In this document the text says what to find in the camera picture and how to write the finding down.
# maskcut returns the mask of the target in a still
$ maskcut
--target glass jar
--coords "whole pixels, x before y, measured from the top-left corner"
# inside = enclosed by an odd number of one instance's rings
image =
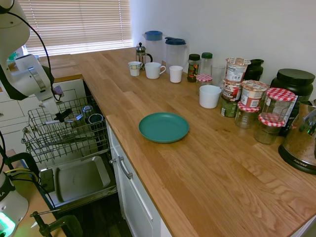
[[[251,128],[257,117],[260,107],[249,108],[243,105],[240,101],[237,104],[238,109],[235,117],[235,124],[241,128]]]
[[[199,66],[199,75],[212,75],[212,53],[203,53],[201,65]]]
[[[199,54],[190,54],[189,55],[189,67],[188,67],[188,82],[196,82],[199,63],[200,63],[200,55]]]
[[[262,117],[262,114],[258,116],[258,124],[255,129],[254,138],[262,144],[272,144],[275,142],[278,133],[282,126],[285,125],[285,121],[270,122]]]
[[[197,95],[199,95],[199,88],[203,85],[211,85],[212,77],[209,75],[198,75],[197,76]]]
[[[281,122],[295,99],[295,94],[283,88],[270,88],[262,109],[262,117],[270,122]]]

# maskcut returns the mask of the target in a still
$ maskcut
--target red gingham lid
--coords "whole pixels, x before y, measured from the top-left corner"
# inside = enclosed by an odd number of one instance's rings
[[[279,101],[293,101],[295,99],[295,94],[289,90],[283,88],[270,88],[267,90],[267,95]]]
[[[245,105],[242,104],[241,101],[239,101],[237,105],[238,105],[238,108],[240,108],[242,111],[245,111],[245,112],[258,112],[260,110],[260,106],[246,107]]]
[[[285,120],[277,122],[278,115],[276,114],[264,113],[264,118],[262,114],[259,114],[258,119],[261,123],[270,127],[282,127],[285,125]]]
[[[205,74],[201,74],[197,76],[197,80],[201,81],[201,82],[208,82],[212,80],[212,76],[210,75],[205,75]]]

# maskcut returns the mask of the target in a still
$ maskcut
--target green light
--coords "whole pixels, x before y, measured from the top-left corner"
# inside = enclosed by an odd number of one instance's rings
[[[3,212],[0,212],[0,224],[3,226],[2,230],[0,230],[0,235],[5,233],[3,237],[7,237],[14,231],[15,223],[11,221]]]

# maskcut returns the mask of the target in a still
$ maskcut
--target wire rack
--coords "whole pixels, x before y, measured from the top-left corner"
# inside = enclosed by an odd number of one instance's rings
[[[82,109],[86,105],[91,105],[92,111],[83,113]],[[43,124],[53,121],[55,115],[51,115],[45,107],[30,110],[28,126],[23,129],[22,143],[36,162],[42,163],[74,153],[78,156],[78,152],[81,158],[90,157],[109,150],[105,120],[95,123],[88,121],[90,115],[101,114],[92,96],[63,102],[58,107],[61,112],[72,110],[66,119],[75,118],[80,114],[83,114],[83,117],[73,122]]]

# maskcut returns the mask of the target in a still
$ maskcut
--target stainless steel kettle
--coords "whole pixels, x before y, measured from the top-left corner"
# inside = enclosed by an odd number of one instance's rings
[[[153,57],[146,53],[146,48],[142,46],[142,43],[139,43],[139,45],[136,47],[136,61],[143,63],[141,66],[141,70],[145,69],[145,64],[146,64],[146,58],[145,56],[150,57],[150,62],[153,61]]]
[[[289,165],[316,174],[316,101],[301,101],[299,114],[278,152]]]

